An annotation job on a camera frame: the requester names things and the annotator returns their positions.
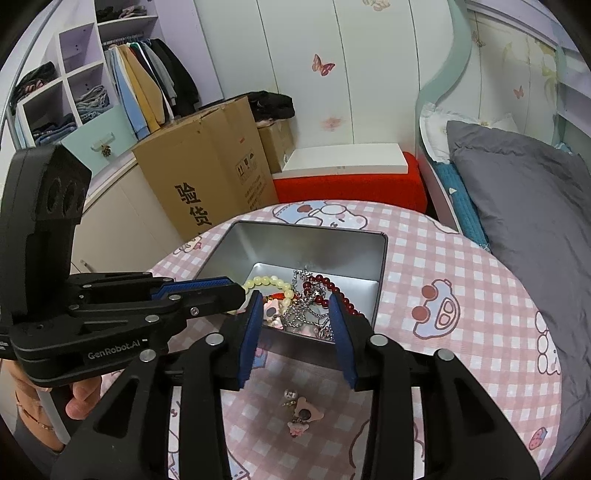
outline person's arm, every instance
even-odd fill
[[[36,387],[22,371],[16,362],[4,361],[15,382],[15,401],[18,404],[18,414],[29,431],[44,445],[60,452],[64,446],[57,439],[51,422],[47,417],[37,395]],[[101,377],[89,378],[72,385],[74,398],[66,405],[66,413],[74,420],[85,419],[92,408],[100,400]]]

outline screw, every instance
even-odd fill
[[[155,358],[156,358],[156,352],[154,352],[152,349],[144,350],[139,355],[139,359],[142,362],[146,362],[146,363],[151,362]]]
[[[388,344],[388,337],[385,337],[384,335],[372,335],[369,338],[369,341],[375,346],[385,346]]]
[[[219,345],[223,342],[223,335],[221,333],[210,333],[205,337],[205,343],[211,346]]]
[[[447,348],[442,348],[441,350],[437,351],[437,356],[446,362],[453,360],[456,356],[453,354],[451,350]]]

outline bed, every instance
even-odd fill
[[[473,119],[436,106],[470,54],[461,45],[469,28],[457,18],[454,34],[450,58],[417,102],[421,173],[439,221],[508,267],[545,320],[555,345],[542,346],[556,352],[560,367],[538,370],[561,375],[562,405],[543,478],[585,478],[591,468],[584,454],[591,451],[591,176],[582,158],[521,135],[508,117]]]

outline light green drawer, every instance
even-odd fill
[[[115,105],[72,132],[61,143],[92,170],[94,177],[109,164],[109,160],[119,157],[137,141],[125,110],[121,105]],[[102,154],[102,144],[109,146],[110,156]]]

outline metal pole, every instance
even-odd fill
[[[18,83],[18,79],[21,76],[22,70],[25,67],[25,62],[27,61],[27,59],[29,58],[29,55],[31,54],[31,50],[33,50],[33,47],[35,46],[35,43],[39,39],[41,32],[43,31],[43,29],[47,25],[47,22],[49,22],[49,19],[55,13],[55,11],[57,10],[57,7],[59,7],[62,2],[63,2],[63,0],[54,0],[53,6],[49,7],[49,12],[47,13],[47,16],[43,19],[43,22],[41,22],[39,29],[37,30],[37,32],[35,32],[35,35],[33,35],[33,39],[31,40],[31,43],[27,47],[27,51],[22,56],[20,64],[18,65],[17,72],[14,74],[14,78],[12,79],[10,89],[8,90],[8,97],[6,99],[6,102],[4,103],[4,108],[2,109],[2,113],[0,113],[0,115],[2,115],[2,116],[0,116],[0,140],[2,139],[2,136],[4,135],[4,122],[8,121],[8,130],[10,132],[12,142],[14,143],[14,147],[17,150],[22,149],[23,145],[21,145],[21,142],[18,139],[17,130],[14,127],[14,118],[12,118],[12,113],[9,111],[10,98],[12,97],[12,92],[14,90],[14,87],[16,87],[16,85]]]

